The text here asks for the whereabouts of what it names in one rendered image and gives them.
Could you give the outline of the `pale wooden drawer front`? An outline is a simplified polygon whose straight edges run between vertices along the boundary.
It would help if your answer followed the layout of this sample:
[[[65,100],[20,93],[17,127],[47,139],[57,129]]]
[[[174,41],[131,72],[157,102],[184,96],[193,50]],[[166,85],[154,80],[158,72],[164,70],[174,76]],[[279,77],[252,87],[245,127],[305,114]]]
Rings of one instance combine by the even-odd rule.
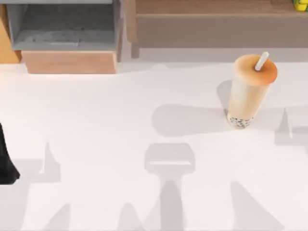
[[[21,51],[30,74],[115,74],[115,51]]]

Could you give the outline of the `bubble tea cup with straw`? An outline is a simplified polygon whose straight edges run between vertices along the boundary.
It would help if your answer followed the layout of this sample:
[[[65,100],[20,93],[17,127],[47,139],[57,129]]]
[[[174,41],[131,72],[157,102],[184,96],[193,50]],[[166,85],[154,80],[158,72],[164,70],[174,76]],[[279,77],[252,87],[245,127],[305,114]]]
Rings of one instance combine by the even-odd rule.
[[[244,129],[251,124],[270,85],[277,79],[277,67],[269,56],[267,51],[246,54],[234,62],[227,109],[227,120],[234,128]]]

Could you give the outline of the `yellow and green object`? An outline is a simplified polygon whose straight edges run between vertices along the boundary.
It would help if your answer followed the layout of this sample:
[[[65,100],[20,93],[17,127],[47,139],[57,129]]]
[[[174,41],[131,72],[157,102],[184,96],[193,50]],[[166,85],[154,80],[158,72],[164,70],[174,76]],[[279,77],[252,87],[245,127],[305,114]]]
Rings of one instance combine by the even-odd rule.
[[[293,5],[298,12],[308,12],[308,0],[293,0]]]

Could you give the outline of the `grey pulled-out drawer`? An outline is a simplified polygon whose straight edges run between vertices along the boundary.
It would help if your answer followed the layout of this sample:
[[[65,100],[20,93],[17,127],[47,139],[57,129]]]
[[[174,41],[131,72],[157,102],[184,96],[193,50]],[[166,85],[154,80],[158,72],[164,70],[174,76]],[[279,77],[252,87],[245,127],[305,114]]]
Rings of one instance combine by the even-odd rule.
[[[114,51],[120,0],[0,0],[12,48],[21,51]]]

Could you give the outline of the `wooden open shelf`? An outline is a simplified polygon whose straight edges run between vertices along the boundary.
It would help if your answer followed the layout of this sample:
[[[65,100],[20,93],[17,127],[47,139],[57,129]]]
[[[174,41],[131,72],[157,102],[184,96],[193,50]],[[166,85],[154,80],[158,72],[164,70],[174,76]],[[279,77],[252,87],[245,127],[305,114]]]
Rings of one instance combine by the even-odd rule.
[[[147,49],[208,49],[222,59],[268,49],[308,59],[308,0],[123,0],[132,55]]]

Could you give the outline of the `wooden cupboard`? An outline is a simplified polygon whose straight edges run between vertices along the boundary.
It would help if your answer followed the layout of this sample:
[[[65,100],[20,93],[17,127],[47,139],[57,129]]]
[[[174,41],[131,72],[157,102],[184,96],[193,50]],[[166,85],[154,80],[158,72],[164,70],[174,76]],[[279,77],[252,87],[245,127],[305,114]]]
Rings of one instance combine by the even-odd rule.
[[[0,64],[19,64],[21,59],[21,51],[12,49],[6,5],[0,4]]]

